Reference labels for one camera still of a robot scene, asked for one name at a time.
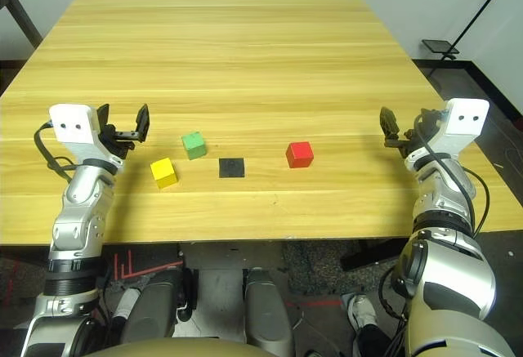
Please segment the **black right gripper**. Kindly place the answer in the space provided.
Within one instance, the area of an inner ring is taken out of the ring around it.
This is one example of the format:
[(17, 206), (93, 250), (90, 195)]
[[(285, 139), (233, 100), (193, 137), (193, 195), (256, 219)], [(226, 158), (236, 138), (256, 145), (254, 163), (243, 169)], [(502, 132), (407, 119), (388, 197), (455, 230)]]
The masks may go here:
[(387, 148), (397, 149), (402, 159), (423, 147), (419, 132), (422, 129), (434, 129), (436, 127), (436, 111), (434, 109), (421, 109), (421, 128), (412, 128), (405, 132), (405, 138), (399, 138), (400, 129), (397, 125), (396, 116), (391, 109), (382, 107), (379, 114), (379, 122), (385, 136), (384, 145)]

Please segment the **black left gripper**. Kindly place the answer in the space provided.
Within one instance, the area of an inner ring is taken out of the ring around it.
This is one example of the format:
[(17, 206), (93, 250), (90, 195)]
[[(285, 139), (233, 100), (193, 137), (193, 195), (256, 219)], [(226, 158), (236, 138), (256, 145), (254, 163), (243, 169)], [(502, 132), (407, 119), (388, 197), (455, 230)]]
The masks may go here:
[(130, 150), (135, 149), (134, 141), (144, 142), (150, 127), (150, 114), (147, 104), (140, 107), (136, 115), (135, 131), (120, 132), (113, 124), (108, 124), (110, 105), (103, 104), (96, 110), (101, 133), (101, 144), (114, 156), (125, 159)]

